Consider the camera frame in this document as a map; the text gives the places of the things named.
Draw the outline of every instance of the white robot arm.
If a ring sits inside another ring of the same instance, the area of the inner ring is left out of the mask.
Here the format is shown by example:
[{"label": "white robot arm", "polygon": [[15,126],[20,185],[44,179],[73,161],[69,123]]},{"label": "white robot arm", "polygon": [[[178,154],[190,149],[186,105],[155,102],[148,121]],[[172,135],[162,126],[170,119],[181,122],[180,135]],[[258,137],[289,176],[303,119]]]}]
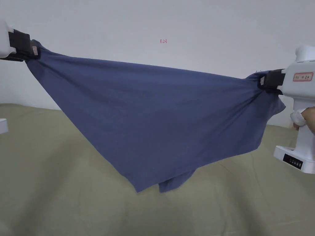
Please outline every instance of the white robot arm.
[{"label": "white robot arm", "polygon": [[30,35],[9,27],[5,20],[0,19],[0,59],[24,61],[38,59],[40,51]]},{"label": "white robot arm", "polygon": [[[295,54],[295,62],[261,78],[258,86],[293,98],[293,110],[302,111],[315,107],[315,47],[299,47]],[[315,135],[304,125],[299,129],[296,147],[276,146],[274,157],[304,173],[315,174],[314,145]]]}]

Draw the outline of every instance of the blue fabric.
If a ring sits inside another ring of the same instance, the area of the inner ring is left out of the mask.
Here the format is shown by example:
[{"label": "blue fabric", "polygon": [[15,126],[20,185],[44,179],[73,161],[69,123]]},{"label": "blue fabric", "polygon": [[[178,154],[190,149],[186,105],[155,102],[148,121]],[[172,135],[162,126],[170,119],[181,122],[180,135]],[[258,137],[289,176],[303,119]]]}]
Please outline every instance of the blue fabric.
[{"label": "blue fabric", "polygon": [[267,121],[285,108],[257,88],[266,72],[238,79],[40,47],[29,70],[138,192],[175,189],[198,167],[257,149]]}]

